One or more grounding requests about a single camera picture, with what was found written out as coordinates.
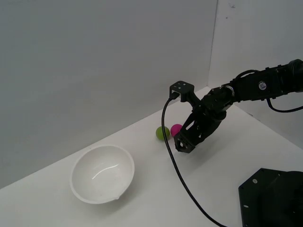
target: white tabletop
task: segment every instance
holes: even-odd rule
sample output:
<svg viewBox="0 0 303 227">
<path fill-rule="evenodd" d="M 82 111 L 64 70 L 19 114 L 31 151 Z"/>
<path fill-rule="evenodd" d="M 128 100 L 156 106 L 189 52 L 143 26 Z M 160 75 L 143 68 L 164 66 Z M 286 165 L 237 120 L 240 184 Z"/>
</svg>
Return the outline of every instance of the white tabletop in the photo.
<svg viewBox="0 0 303 227">
<path fill-rule="evenodd" d="M 197 95 L 203 97 L 208 88 Z M 183 123 L 191 107 L 168 107 L 166 125 Z M 164 142 L 155 137 L 161 111 L 0 190 L 3 227 L 214 227 L 191 201 L 175 173 Z M 71 192 L 72 165 L 97 144 L 116 144 L 134 158 L 130 188 L 117 201 L 91 205 Z M 220 127 L 192 153 L 170 140 L 186 183 L 205 210 L 229 227 L 240 227 L 238 187 L 261 167 L 303 171 L 303 150 L 232 106 Z"/>
</svg>

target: green ball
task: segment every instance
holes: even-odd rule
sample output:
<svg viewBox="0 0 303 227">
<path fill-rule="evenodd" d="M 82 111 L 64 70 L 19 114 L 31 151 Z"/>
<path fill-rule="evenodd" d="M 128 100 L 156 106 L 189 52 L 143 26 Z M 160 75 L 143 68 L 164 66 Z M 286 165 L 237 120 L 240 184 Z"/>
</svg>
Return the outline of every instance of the green ball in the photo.
<svg viewBox="0 0 303 227">
<path fill-rule="evenodd" d="M 170 132 L 169 132 L 169 129 L 167 127 L 165 127 L 165 134 L 166 134 L 167 138 L 169 138 Z M 164 136 L 163 136 L 163 133 L 162 133 L 162 127 L 157 128 L 156 136 L 159 140 L 164 140 Z"/>
</svg>

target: pink ball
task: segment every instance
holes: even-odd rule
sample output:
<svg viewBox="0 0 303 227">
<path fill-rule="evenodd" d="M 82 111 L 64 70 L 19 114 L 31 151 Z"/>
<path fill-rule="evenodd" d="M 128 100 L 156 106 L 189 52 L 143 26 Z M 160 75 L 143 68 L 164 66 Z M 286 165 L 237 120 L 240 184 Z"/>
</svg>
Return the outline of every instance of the pink ball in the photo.
<svg viewBox="0 0 303 227">
<path fill-rule="evenodd" d="M 174 124 L 170 129 L 171 136 L 174 137 L 181 130 L 181 128 L 181 124 Z"/>
</svg>

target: black wire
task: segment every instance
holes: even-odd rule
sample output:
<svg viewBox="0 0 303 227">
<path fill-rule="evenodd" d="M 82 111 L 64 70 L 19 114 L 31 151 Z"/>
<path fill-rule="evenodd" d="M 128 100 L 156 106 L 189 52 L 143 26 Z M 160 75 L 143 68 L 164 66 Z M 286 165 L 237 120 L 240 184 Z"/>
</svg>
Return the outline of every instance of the black wire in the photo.
<svg viewBox="0 0 303 227">
<path fill-rule="evenodd" d="M 188 193 L 188 195 L 190 196 L 190 198 L 193 200 L 193 202 L 195 203 L 195 205 L 199 208 L 199 210 L 200 210 L 200 211 L 201 211 L 201 212 L 202 212 L 202 213 L 203 213 L 211 222 L 213 222 L 213 223 L 216 224 L 217 226 L 219 226 L 219 227 L 226 227 L 226 226 L 220 224 L 219 222 L 217 222 L 216 220 L 214 220 L 211 216 L 209 216 L 209 215 L 206 213 L 206 211 L 200 206 L 200 204 L 198 203 L 198 201 L 195 199 L 195 197 L 193 196 L 193 194 L 190 192 L 189 188 L 187 187 L 187 185 L 186 185 L 185 181 L 183 180 L 183 177 L 182 177 L 182 175 L 181 175 L 181 173 L 180 173 L 180 171 L 179 171 L 179 169 L 178 169 L 177 163 L 176 163 L 176 161 L 175 161 L 175 159 L 174 159 L 174 156 L 173 156 L 173 154 L 172 154 L 172 152 L 171 152 L 171 149 L 170 149 L 170 147 L 169 147 L 169 142 L 168 142 L 168 140 L 167 140 L 167 136 L 166 136 L 165 128 L 164 128 L 164 117 L 165 117 L 165 112 L 166 112 L 166 108 L 167 108 L 167 106 L 168 106 L 168 104 L 169 104 L 169 102 L 170 102 L 171 100 L 172 100 L 172 99 L 169 98 L 169 99 L 167 100 L 166 104 L 164 105 L 163 112 L 162 112 L 161 125 L 162 125 L 162 133 L 163 133 L 163 136 L 164 136 L 165 145 L 166 145 L 166 147 L 167 147 L 167 150 L 168 150 L 168 152 L 169 152 L 169 156 L 170 156 L 171 161 L 172 161 L 172 163 L 173 163 L 173 165 L 174 165 L 174 167 L 175 167 L 175 170 L 176 170 L 176 172 L 177 172 L 177 175 L 178 175 L 178 177 L 179 177 L 179 179 L 180 179 L 180 181 L 181 181 L 183 187 L 185 188 L 186 192 Z"/>
<path fill-rule="evenodd" d="M 300 106 L 300 107 L 295 108 L 295 109 L 290 109 L 290 110 L 277 110 L 276 108 L 273 107 L 269 98 L 266 99 L 266 100 L 267 100 L 267 104 L 268 104 L 269 108 L 276 111 L 276 112 L 279 112 L 279 113 L 291 113 L 291 112 L 296 112 L 296 111 L 299 111 L 299 110 L 303 110 L 303 106 Z"/>
</svg>

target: white bowl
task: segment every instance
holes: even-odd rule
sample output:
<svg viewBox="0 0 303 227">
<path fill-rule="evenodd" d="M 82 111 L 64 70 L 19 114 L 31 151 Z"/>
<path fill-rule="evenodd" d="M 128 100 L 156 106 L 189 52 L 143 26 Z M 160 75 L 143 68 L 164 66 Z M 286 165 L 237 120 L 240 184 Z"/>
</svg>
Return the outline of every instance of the white bowl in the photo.
<svg viewBox="0 0 303 227">
<path fill-rule="evenodd" d="M 75 163 L 71 190 L 83 202 L 101 204 L 117 200 L 134 176 L 134 161 L 123 148 L 103 145 L 89 150 Z"/>
</svg>

